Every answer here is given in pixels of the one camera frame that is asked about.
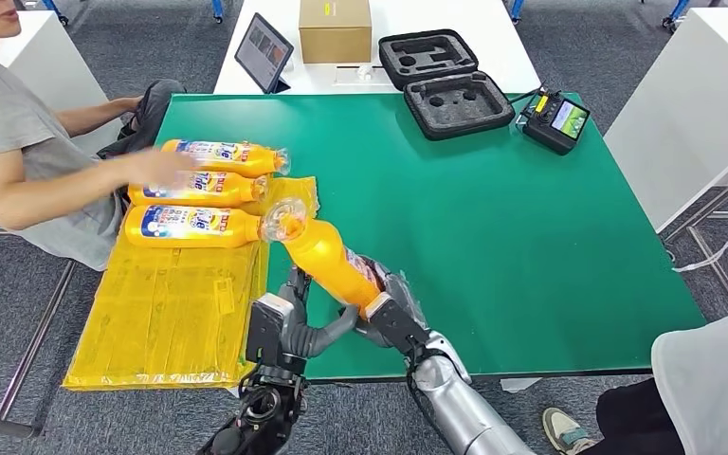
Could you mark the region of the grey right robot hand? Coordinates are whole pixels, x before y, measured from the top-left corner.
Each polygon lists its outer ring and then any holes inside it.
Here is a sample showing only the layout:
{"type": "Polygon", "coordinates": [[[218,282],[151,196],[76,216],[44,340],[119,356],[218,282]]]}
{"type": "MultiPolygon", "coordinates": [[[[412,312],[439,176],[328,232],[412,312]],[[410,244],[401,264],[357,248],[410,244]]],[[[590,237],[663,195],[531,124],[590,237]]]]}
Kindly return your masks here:
{"type": "MultiPolygon", "coordinates": [[[[419,301],[411,294],[409,283],[403,272],[393,273],[382,263],[361,255],[360,258],[374,272],[378,284],[389,294],[413,320],[423,329],[428,328],[427,320],[421,310],[419,301]]],[[[355,332],[379,348],[391,348],[393,344],[388,341],[380,331],[363,317],[355,322],[355,332]]]]}

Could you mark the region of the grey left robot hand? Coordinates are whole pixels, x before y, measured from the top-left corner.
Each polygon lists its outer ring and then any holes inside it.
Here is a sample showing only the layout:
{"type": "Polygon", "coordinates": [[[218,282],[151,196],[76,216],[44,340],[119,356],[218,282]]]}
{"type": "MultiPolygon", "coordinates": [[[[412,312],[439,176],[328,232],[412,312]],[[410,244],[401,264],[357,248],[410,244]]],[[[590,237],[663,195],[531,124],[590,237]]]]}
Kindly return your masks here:
{"type": "Polygon", "coordinates": [[[278,296],[292,304],[281,335],[281,345],[290,355],[313,358],[322,354],[343,335],[352,331],[358,319],[357,308],[345,305],[337,319],[323,327],[312,327],[307,321],[307,297],[312,277],[293,265],[278,296]]]}

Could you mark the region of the person's left hand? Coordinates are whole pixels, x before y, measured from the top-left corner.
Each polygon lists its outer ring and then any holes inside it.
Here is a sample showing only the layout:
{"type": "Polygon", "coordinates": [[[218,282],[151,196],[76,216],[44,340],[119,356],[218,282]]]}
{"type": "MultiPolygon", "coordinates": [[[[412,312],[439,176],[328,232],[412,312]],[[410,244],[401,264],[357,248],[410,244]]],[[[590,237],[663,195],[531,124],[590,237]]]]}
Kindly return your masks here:
{"type": "Polygon", "coordinates": [[[134,113],[142,100],[142,96],[116,98],[110,101],[110,105],[115,114],[121,117],[127,113],[134,113]]]}

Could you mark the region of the person's right hand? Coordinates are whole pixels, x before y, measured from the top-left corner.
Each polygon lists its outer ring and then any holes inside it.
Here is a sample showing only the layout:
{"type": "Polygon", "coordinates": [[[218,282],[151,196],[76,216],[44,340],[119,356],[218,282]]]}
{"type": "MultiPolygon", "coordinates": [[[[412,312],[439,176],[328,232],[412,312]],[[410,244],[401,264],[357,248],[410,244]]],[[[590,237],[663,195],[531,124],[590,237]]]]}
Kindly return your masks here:
{"type": "Polygon", "coordinates": [[[181,173],[196,168],[196,162],[190,156],[158,148],[147,148],[122,156],[120,161],[126,182],[141,186],[172,185],[181,173]]]}

